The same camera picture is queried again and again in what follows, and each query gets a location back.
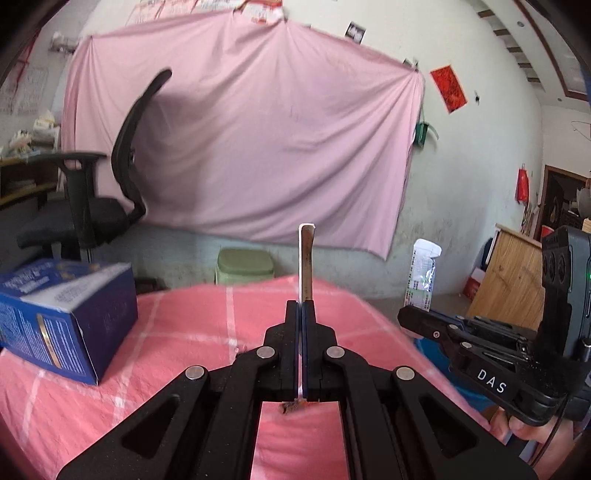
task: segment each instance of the wooden cabinet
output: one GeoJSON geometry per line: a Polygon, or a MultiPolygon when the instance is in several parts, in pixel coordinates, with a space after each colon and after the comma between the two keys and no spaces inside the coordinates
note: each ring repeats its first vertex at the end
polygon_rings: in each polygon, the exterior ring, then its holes
{"type": "Polygon", "coordinates": [[[537,330],[544,311],[542,244],[496,227],[488,269],[467,315],[537,330]]]}

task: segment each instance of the red decoration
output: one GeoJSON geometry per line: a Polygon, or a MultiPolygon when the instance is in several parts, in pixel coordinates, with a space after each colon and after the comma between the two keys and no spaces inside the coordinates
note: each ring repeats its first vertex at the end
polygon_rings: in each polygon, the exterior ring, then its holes
{"type": "Polygon", "coordinates": [[[515,193],[515,200],[523,202],[526,205],[530,202],[530,180],[527,177],[525,165],[519,169],[519,174],[517,175],[517,192],[515,193]]]}
{"type": "Polygon", "coordinates": [[[433,70],[431,76],[433,77],[433,80],[435,80],[443,100],[447,105],[447,110],[450,113],[468,103],[466,95],[464,95],[464,91],[462,90],[460,82],[458,82],[451,65],[439,70],[433,70]]]}

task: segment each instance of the cable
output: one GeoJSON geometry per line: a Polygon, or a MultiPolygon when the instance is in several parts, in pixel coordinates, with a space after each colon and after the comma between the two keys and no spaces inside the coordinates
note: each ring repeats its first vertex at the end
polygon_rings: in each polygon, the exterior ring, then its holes
{"type": "Polygon", "coordinates": [[[566,405],[568,405],[569,401],[570,401],[570,396],[566,397],[564,399],[563,404],[560,406],[560,410],[558,411],[558,419],[556,420],[556,424],[554,424],[554,427],[552,428],[552,431],[550,432],[550,436],[548,437],[548,440],[545,441],[544,445],[542,446],[542,449],[538,452],[538,455],[536,455],[534,460],[531,462],[530,465],[532,468],[538,464],[538,462],[540,461],[542,456],[546,453],[546,450],[548,450],[548,447],[550,446],[550,442],[552,441],[552,439],[556,435],[556,432],[560,428],[560,424],[562,423],[562,421],[564,419],[564,412],[566,411],[566,405]]]}

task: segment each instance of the human hand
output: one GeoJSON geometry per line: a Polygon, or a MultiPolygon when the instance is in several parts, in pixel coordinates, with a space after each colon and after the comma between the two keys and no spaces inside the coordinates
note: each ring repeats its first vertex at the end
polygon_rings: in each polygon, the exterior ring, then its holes
{"type": "MultiPolygon", "coordinates": [[[[554,428],[556,421],[557,417],[554,417],[543,427],[530,427],[516,417],[512,417],[509,420],[506,411],[499,408],[491,420],[491,435],[500,442],[504,442],[510,431],[520,439],[535,440],[540,444],[534,454],[535,457],[550,436],[550,432],[554,428]]],[[[566,460],[574,445],[573,422],[563,420],[544,456],[534,467],[535,473],[537,473],[540,480],[549,479],[558,470],[558,467],[566,460]]]]}

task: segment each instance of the green object on wall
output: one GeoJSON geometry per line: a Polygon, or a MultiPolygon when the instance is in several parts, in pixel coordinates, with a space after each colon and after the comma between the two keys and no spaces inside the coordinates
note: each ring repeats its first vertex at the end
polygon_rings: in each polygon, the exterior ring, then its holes
{"type": "Polygon", "coordinates": [[[415,137],[414,137],[414,144],[416,146],[418,146],[420,148],[423,148],[425,146],[425,140],[427,140],[427,132],[429,131],[429,129],[433,130],[433,133],[435,134],[435,136],[439,140],[439,135],[437,134],[437,130],[435,130],[432,125],[430,125],[426,122],[419,122],[419,123],[417,123],[417,129],[416,129],[415,137]]]}

